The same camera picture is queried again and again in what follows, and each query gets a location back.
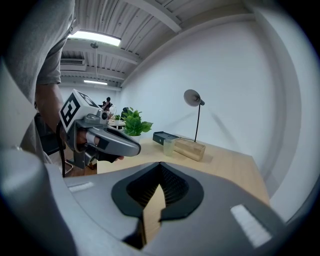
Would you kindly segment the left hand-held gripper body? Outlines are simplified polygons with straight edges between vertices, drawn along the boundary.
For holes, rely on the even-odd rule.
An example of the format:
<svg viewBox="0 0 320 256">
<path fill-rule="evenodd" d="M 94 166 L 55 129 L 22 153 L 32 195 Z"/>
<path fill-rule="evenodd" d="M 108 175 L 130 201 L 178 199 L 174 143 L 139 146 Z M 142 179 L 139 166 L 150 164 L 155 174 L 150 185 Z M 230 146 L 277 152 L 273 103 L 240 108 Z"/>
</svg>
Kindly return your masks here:
<svg viewBox="0 0 320 256">
<path fill-rule="evenodd" d="M 91 144 L 82 149 L 76 145 L 77 131 L 92 127 L 108 126 L 108 113 L 85 93 L 73 89 L 59 111 L 60 123 L 66 133 L 65 143 L 73 151 L 71 164 L 84 169 L 93 160 L 113 163 L 118 156 L 99 151 Z"/>
</svg>

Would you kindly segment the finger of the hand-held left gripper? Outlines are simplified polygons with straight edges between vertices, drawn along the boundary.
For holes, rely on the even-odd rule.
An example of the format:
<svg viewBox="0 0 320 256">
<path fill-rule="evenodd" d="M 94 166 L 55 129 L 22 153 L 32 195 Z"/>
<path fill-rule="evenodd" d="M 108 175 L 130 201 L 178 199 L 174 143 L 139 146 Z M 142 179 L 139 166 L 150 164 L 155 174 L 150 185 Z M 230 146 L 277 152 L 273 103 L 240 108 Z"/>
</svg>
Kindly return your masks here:
<svg viewBox="0 0 320 256">
<path fill-rule="evenodd" d="M 105 154 L 134 157 L 141 152 L 141 145 L 138 142 L 120 130 L 108 125 L 91 127 L 87 132 L 99 138 L 97 146 L 91 145 Z"/>
</svg>

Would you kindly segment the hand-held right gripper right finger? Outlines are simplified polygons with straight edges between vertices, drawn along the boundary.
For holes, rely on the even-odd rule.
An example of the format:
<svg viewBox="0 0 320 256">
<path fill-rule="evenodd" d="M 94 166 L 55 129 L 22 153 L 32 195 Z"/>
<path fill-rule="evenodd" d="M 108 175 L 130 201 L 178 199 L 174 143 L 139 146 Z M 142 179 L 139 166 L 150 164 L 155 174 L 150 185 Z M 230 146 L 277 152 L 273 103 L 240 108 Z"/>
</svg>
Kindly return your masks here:
<svg viewBox="0 0 320 256">
<path fill-rule="evenodd" d="M 151 256 L 261 256 L 274 252 L 286 225 L 270 206 L 234 182 L 165 163 L 197 180 L 203 199 L 189 216 L 165 220 L 142 252 Z"/>
</svg>

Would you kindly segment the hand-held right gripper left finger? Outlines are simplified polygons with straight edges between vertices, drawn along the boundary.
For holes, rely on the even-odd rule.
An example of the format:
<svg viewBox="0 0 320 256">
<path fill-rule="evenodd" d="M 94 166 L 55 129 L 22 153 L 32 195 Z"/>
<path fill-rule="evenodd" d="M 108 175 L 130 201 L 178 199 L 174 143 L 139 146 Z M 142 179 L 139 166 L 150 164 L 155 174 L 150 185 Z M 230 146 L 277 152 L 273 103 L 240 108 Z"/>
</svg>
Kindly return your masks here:
<svg viewBox="0 0 320 256">
<path fill-rule="evenodd" d="M 65 178 L 75 200 L 104 230 L 123 242 L 137 239 L 145 245 L 151 242 L 161 228 L 161 188 L 158 186 L 147 206 L 142 220 L 124 215 L 112 199 L 112 187 L 118 181 L 150 166 L 145 163 L 103 174 Z"/>
</svg>

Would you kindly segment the person's left forearm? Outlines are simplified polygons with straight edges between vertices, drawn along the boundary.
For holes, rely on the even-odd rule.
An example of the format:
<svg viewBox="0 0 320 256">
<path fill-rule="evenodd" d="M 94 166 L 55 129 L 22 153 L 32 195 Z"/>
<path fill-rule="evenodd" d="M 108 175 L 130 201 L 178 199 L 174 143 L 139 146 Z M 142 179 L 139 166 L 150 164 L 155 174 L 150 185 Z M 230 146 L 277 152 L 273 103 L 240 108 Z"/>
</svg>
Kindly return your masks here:
<svg viewBox="0 0 320 256">
<path fill-rule="evenodd" d="M 59 86 L 54 83 L 37 84 L 35 103 L 44 122 L 56 132 L 60 122 L 59 112 L 64 103 Z"/>
</svg>

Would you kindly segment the person's left hand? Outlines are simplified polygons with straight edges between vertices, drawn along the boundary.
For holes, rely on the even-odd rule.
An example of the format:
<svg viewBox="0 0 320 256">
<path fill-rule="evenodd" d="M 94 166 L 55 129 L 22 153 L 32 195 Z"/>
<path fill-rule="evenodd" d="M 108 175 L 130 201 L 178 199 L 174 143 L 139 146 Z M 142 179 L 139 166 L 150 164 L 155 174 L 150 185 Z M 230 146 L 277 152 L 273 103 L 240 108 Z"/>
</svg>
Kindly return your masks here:
<svg viewBox="0 0 320 256">
<path fill-rule="evenodd" d="M 78 130 L 76 136 L 76 146 L 80 150 L 85 144 L 97 146 L 100 142 L 100 138 L 91 134 L 86 130 Z"/>
</svg>

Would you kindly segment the dark green box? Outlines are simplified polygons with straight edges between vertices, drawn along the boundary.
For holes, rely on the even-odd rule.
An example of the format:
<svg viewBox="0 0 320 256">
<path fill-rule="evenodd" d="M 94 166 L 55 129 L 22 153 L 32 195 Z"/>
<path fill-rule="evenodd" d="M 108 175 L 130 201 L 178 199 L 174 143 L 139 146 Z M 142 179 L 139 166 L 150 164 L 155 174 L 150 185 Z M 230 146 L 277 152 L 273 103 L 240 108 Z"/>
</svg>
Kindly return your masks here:
<svg viewBox="0 0 320 256">
<path fill-rule="evenodd" d="M 153 133 L 152 140 L 160 145 L 164 145 L 165 140 L 175 140 L 178 139 L 179 136 L 164 132 L 164 131 L 158 131 Z"/>
</svg>

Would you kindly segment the ceiling air conditioner unit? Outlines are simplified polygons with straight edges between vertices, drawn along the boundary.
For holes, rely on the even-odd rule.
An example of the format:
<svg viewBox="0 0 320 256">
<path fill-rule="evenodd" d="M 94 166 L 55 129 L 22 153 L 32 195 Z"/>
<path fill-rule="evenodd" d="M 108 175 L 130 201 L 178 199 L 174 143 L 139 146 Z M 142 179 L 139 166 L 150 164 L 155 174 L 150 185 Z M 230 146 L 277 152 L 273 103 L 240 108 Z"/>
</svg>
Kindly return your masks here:
<svg viewBox="0 0 320 256">
<path fill-rule="evenodd" d="M 60 70 L 61 71 L 85 72 L 86 69 L 87 69 L 87 64 L 86 64 L 85 59 L 62 58 L 60 60 Z"/>
</svg>

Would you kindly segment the translucent plastic cup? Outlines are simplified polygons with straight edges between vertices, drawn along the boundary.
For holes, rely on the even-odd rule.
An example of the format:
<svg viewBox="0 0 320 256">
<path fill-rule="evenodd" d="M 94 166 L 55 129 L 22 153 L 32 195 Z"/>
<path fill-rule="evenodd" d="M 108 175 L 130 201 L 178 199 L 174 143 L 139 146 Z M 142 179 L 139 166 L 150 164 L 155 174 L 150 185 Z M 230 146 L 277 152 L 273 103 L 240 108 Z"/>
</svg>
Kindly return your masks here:
<svg viewBox="0 0 320 256">
<path fill-rule="evenodd" d="M 163 141 L 163 154 L 165 156 L 172 156 L 175 147 L 174 139 L 165 139 Z"/>
</svg>

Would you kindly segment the light wooden tray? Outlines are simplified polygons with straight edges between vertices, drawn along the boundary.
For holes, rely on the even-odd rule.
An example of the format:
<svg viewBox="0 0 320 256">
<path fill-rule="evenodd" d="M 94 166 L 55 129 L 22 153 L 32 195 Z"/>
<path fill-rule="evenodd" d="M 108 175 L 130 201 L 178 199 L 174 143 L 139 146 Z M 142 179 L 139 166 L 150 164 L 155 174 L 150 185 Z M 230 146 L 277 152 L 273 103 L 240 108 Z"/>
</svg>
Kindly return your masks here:
<svg viewBox="0 0 320 256">
<path fill-rule="evenodd" d="M 174 139 L 174 151 L 193 159 L 197 162 L 203 159 L 206 146 L 193 140 L 176 138 Z"/>
</svg>

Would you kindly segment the person's grey shirt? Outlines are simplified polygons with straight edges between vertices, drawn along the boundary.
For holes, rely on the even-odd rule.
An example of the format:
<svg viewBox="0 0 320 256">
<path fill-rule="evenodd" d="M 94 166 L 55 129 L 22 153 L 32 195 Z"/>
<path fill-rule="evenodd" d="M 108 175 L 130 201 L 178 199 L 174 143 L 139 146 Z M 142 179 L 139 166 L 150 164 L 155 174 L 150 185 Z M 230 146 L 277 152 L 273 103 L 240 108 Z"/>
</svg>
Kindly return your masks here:
<svg viewBox="0 0 320 256">
<path fill-rule="evenodd" d="M 33 106 L 37 85 L 61 83 L 62 50 L 74 18 L 75 0 L 35 2 L 4 54 L 15 83 Z"/>
</svg>

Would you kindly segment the dark grey desk lamp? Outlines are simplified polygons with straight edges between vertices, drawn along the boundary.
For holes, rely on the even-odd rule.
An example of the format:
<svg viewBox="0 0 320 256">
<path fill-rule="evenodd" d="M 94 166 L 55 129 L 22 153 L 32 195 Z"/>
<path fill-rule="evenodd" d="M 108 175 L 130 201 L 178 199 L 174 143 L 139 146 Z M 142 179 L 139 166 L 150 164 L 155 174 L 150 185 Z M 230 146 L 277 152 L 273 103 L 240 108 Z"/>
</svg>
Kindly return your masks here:
<svg viewBox="0 0 320 256">
<path fill-rule="evenodd" d="M 194 136 L 194 142 L 196 142 L 197 136 L 198 136 L 199 122 L 200 122 L 201 106 L 204 106 L 205 102 L 202 100 L 200 94 L 193 89 L 186 90 L 183 94 L 183 98 L 187 105 L 191 107 L 198 107 L 196 130 L 195 130 L 195 136 Z"/>
</svg>

